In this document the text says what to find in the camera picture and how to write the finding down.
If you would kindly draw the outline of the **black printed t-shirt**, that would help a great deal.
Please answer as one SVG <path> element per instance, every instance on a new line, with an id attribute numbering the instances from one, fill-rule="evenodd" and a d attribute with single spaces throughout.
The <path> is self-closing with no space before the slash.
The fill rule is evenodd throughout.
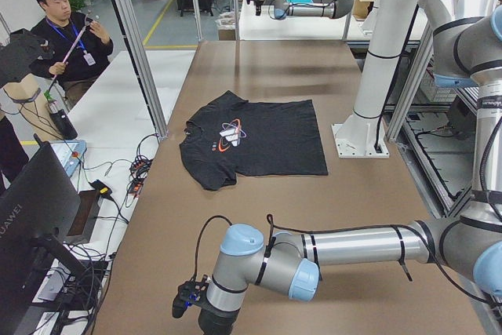
<path id="1" fill-rule="evenodd" d="M 311 100 L 250 102 L 227 91 L 186 122 L 180 157 L 208 191 L 237 176 L 325 176 L 328 173 Z"/>

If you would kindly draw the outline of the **cardboard box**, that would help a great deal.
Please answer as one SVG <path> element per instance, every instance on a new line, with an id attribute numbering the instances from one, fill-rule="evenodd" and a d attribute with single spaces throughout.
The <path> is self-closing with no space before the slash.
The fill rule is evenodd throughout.
<path id="1" fill-rule="evenodd" d="M 371 10 L 375 0 L 355 0 L 353 6 L 353 15 L 357 20 L 364 20 Z"/>

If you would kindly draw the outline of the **black power adapter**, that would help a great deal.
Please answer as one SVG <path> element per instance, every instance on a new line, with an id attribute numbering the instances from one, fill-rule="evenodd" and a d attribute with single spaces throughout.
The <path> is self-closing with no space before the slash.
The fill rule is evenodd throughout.
<path id="1" fill-rule="evenodd" d="M 112 200 L 112 196 L 111 196 L 112 190 L 103 181 L 101 181 L 101 180 L 94 180 L 94 181 L 90 182 L 89 184 L 90 184 L 90 186 L 92 188 L 98 190 L 98 192 L 100 193 L 100 195 L 103 198 L 107 198 L 107 199 Z"/>

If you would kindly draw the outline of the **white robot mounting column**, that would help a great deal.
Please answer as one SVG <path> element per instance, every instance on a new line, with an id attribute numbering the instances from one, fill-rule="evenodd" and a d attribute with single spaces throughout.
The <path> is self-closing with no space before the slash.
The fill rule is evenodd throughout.
<path id="1" fill-rule="evenodd" d="M 339 157 L 388 156 L 379 119 L 418 8 L 432 29 L 436 83 L 482 86 L 476 75 L 501 67 L 501 9 L 496 2 L 380 0 L 353 112 L 333 131 Z"/>

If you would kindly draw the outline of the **seated person in black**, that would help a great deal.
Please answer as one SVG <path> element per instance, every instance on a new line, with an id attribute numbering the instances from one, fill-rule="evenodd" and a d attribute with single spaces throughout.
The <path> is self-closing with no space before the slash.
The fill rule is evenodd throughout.
<path id="1" fill-rule="evenodd" d="M 102 24 L 74 12 L 68 0 L 36 0 L 45 12 L 31 32 L 48 40 L 54 54 L 30 65 L 31 73 L 56 78 L 70 106 L 75 106 L 110 64 L 113 41 Z"/>

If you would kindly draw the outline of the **black Huawei monitor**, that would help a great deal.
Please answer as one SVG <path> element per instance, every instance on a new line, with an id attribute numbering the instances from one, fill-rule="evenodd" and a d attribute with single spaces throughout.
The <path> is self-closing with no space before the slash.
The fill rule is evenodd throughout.
<path id="1" fill-rule="evenodd" d="M 1 333 L 13 334 L 53 261 L 80 277 L 83 264 L 63 245 L 81 200 L 45 142 L 1 196 Z"/>

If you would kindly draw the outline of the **teach pendant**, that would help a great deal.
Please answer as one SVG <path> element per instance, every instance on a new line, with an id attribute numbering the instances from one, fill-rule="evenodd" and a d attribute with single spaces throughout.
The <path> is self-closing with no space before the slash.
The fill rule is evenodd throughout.
<path id="1" fill-rule="evenodd" d="M 71 177 L 83 162 L 87 149 L 84 140 L 55 140 L 49 142 L 66 174 Z"/>

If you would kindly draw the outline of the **aluminium frame post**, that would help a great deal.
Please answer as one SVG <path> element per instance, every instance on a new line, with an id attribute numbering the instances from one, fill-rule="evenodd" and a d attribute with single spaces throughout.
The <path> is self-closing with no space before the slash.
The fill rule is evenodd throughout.
<path id="1" fill-rule="evenodd" d="M 151 66 L 140 38 L 132 1 L 111 0 L 111 4 L 154 130 L 158 135 L 158 139 L 164 140 L 168 136 L 167 122 L 155 86 Z"/>

